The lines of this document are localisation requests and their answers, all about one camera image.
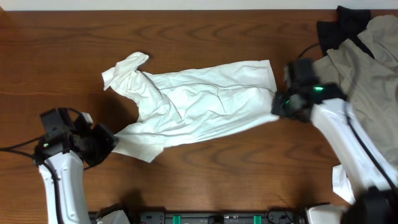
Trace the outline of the white t-shirt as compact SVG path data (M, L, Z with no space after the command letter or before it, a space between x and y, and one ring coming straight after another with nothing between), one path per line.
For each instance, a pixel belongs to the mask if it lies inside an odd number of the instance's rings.
M180 72L139 70L148 56L135 52L103 72L104 86L138 107L135 123L117 133L114 151L153 161L164 149L240 133L277 120L268 60L250 60Z

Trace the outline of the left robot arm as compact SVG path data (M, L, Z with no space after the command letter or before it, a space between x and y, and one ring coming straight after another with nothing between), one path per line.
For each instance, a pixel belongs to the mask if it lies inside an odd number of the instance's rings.
M45 186L49 223L91 223L83 189L84 163L102 163L118 143L106 126L52 128L34 152Z

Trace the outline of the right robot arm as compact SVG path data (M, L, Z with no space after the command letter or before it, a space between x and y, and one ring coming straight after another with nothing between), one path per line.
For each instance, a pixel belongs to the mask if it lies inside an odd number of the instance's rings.
M271 113L311 122L329 142L348 179L351 205L305 208L304 223L397 223L397 171L362 128L347 96L334 84L278 91Z

